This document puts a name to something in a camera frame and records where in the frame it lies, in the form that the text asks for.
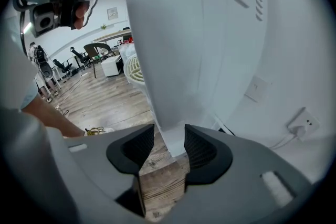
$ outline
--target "power cord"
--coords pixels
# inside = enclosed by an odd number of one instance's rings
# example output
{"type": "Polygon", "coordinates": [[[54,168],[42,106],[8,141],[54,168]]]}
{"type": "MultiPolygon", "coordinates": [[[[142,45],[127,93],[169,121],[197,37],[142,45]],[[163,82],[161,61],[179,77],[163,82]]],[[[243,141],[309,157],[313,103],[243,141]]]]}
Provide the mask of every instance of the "power cord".
{"type": "Polygon", "coordinates": [[[65,112],[63,112],[63,110],[61,108],[56,108],[56,110],[60,110],[62,112],[63,116],[65,116],[66,114],[68,114],[69,111],[70,111],[69,109],[67,109],[65,112]]]}
{"type": "Polygon", "coordinates": [[[13,0],[13,6],[14,8],[19,12],[25,12],[28,9],[32,9],[33,7],[37,6],[37,4],[30,4],[28,5],[26,0],[13,0]]]}
{"type": "Polygon", "coordinates": [[[68,91],[70,91],[71,90],[71,88],[73,87],[73,86],[75,86],[78,82],[80,82],[80,80],[83,78],[83,76],[84,75],[82,75],[80,78],[79,78],[79,80],[77,80],[68,90],[66,90],[64,93],[62,93],[62,95],[60,96],[60,97],[62,97],[64,94],[66,94],[66,92],[68,92],[68,91]]]}
{"type": "Polygon", "coordinates": [[[213,114],[213,117],[215,118],[217,124],[222,126],[218,131],[226,134],[231,134],[233,136],[236,136],[226,125],[215,115],[213,114]]]}
{"type": "Polygon", "coordinates": [[[283,146],[286,146],[289,142],[293,141],[296,138],[296,136],[293,136],[290,140],[288,140],[285,144],[282,144],[280,146],[272,146],[269,147],[270,150],[277,150],[283,146]]]}
{"type": "Polygon", "coordinates": [[[62,102],[58,103],[57,106],[56,106],[55,108],[58,109],[59,106],[60,106],[61,104],[63,104],[64,101],[67,100],[67,98],[72,94],[72,92],[75,91],[76,88],[77,88],[78,86],[80,86],[81,83],[82,83],[83,81],[85,81],[85,80],[89,77],[90,74],[91,74],[91,72],[90,72],[90,73],[85,73],[84,75],[82,75],[82,77],[83,77],[83,76],[86,76],[86,77],[85,77],[85,78],[84,78],[84,79],[83,79],[83,80],[82,80],[76,87],[74,87],[73,90],[67,95],[67,97],[65,97],[64,100],[63,100],[62,102]]]}
{"type": "Polygon", "coordinates": [[[279,142],[277,142],[275,145],[273,145],[273,146],[268,146],[268,148],[276,147],[276,146],[279,145],[281,142],[283,142],[286,138],[287,138],[287,136],[285,136],[283,139],[281,139],[281,140],[280,140],[279,142]]]}
{"type": "Polygon", "coordinates": [[[28,57],[26,45],[25,45],[25,34],[23,33],[23,24],[25,23],[25,11],[20,13],[20,39],[23,48],[23,52],[28,57]]]}

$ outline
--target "wooden floor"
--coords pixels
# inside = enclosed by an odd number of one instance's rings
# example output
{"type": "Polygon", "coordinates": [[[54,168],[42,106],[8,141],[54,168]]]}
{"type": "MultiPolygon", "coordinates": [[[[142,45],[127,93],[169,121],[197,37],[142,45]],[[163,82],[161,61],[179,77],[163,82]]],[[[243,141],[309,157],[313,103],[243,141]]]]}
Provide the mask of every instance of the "wooden floor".
{"type": "MultiPolygon", "coordinates": [[[[59,107],[63,112],[69,110],[66,117],[83,130],[100,126],[121,130],[154,123],[146,97],[127,82],[123,73],[106,78],[98,64],[96,76],[91,67],[61,81],[61,93],[51,104],[56,106],[73,90],[59,107]]],[[[188,171],[187,156],[172,158],[155,127],[153,150],[140,170],[146,219],[159,221],[171,210],[184,194],[188,171]]]]}

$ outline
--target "person's arm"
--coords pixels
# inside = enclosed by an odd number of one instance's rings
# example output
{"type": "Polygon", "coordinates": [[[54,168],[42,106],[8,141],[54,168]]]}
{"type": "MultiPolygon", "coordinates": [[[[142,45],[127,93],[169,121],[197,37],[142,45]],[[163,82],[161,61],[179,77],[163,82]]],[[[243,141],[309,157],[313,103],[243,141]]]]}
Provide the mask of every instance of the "person's arm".
{"type": "Polygon", "coordinates": [[[71,123],[54,107],[43,101],[39,95],[36,95],[26,107],[22,108],[22,111],[35,116],[45,126],[57,128],[63,136],[78,137],[85,134],[85,131],[71,123]]]}

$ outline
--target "office chair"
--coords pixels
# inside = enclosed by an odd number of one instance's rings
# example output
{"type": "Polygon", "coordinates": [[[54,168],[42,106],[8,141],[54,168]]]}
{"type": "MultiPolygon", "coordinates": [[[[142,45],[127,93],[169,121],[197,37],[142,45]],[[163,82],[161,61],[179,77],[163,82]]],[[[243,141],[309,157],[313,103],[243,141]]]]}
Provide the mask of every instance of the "office chair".
{"type": "Polygon", "coordinates": [[[87,66],[90,67],[90,56],[84,56],[83,54],[80,54],[79,52],[75,51],[74,47],[71,47],[70,51],[79,58],[80,62],[84,65],[84,68],[87,66]]]}
{"type": "Polygon", "coordinates": [[[103,49],[106,49],[108,52],[112,51],[110,46],[104,43],[91,43],[91,44],[87,44],[84,46],[84,50],[87,52],[88,56],[92,59],[93,73],[95,75],[95,78],[96,78],[96,70],[95,70],[95,63],[94,63],[95,61],[93,58],[99,55],[96,48],[103,48],[103,49]]]}
{"type": "Polygon", "coordinates": [[[70,75],[70,67],[72,66],[72,64],[69,64],[65,67],[63,63],[60,63],[56,59],[53,60],[53,62],[57,67],[59,67],[62,70],[62,73],[67,73],[66,76],[70,75]]]}

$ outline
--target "sneaker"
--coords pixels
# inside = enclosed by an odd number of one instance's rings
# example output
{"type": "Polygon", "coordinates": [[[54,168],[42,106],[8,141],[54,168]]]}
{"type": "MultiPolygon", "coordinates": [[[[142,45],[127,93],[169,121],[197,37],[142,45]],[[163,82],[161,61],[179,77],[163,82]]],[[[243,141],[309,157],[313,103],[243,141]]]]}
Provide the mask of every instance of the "sneaker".
{"type": "Polygon", "coordinates": [[[111,132],[114,132],[113,128],[94,127],[89,130],[85,128],[84,136],[111,133],[111,132]]]}
{"type": "Polygon", "coordinates": [[[50,103],[52,101],[51,97],[47,99],[47,103],[50,103]]]}

